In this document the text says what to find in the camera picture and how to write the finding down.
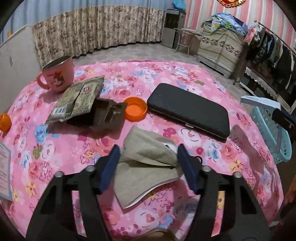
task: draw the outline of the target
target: pink mug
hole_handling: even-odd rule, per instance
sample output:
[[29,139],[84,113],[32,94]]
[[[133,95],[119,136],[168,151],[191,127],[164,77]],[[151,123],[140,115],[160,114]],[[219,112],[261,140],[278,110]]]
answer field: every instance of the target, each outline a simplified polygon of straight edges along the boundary
[[[47,84],[40,79],[44,76]],[[71,56],[63,56],[50,61],[46,64],[42,71],[37,75],[37,83],[43,89],[52,89],[54,92],[66,90],[74,80],[74,65]]]

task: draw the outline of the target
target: floor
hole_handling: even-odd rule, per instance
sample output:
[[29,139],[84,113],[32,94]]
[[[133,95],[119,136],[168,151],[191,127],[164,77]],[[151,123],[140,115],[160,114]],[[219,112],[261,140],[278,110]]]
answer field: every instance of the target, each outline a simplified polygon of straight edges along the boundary
[[[151,59],[151,60],[175,60],[190,64],[197,64],[203,66],[216,78],[220,83],[231,93],[231,95],[239,102],[240,97],[248,95],[246,91],[238,86],[233,85],[233,80],[229,80],[214,70],[196,61],[194,56],[187,56],[186,53],[177,52],[175,50],[162,46],[158,43],[136,43],[117,47],[110,47],[108,49],[100,49],[93,53],[80,56],[73,59],[75,66],[93,64],[95,62],[108,62],[116,60],[132,60],[132,59]],[[248,113],[252,111],[252,106],[241,104]],[[289,189],[293,177],[296,174],[296,143],[292,145],[292,159],[288,163],[280,163],[277,165],[284,193]]]

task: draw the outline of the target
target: brown plastic tray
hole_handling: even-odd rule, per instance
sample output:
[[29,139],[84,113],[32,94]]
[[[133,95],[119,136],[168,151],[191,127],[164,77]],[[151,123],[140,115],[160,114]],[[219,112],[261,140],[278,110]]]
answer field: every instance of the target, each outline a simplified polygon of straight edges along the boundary
[[110,99],[95,99],[90,113],[75,116],[67,123],[95,130],[116,130],[124,121],[126,103],[116,103]]

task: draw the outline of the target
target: black wallet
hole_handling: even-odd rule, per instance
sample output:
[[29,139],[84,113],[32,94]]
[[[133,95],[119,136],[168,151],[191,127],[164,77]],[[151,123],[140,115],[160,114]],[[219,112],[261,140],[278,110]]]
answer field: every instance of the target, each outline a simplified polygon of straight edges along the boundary
[[159,84],[147,105],[153,113],[220,141],[230,134],[228,113],[223,106],[173,85]]

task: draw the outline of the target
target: tablecloth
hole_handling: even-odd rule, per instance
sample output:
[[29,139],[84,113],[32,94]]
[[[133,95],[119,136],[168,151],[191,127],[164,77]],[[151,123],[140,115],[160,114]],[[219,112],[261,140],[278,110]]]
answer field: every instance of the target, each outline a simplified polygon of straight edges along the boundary
[[[184,143],[190,155],[201,156],[203,165],[209,165],[217,172],[228,175],[241,172],[267,220],[272,221],[283,200],[273,158],[246,110],[205,69],[174,61],[116,61],[76,67],[75,81],[103,74],[105,86],[101,97],[116,102],[130,96],[147,100],[159,83],[176,85],[217,102],[228,111],[231,134],[226,143],[221,143],[151,113],[140,122],[126,120],[121,132],[107,136],[65,123],[48,127],[43,123],[61,94],[44,90],[34,81],[21,91],[11,106],[8,114],[12,127],[7,134],[1,135],[3,143],[12,151],[10,180],[13,193],[13,202],[2,199],[1,204],[21,234],[26,234],[38,199],[55,172],[79,172],[94,164],[100,156],[107,155],[114,144],[122,147],[132,125],[171,138],[177,145]],[[199,196],[189,190],[183,176],[156,188],[128,209],[119,206],[112,184],[98,200],[114,240],[136,237],[155,227],[169,229],[183,239]],[[213,234],[220,229],[223,203],[224,193],[220,192]],[[77,192],[73,192],[73,210],[78,232],[85,235]]]

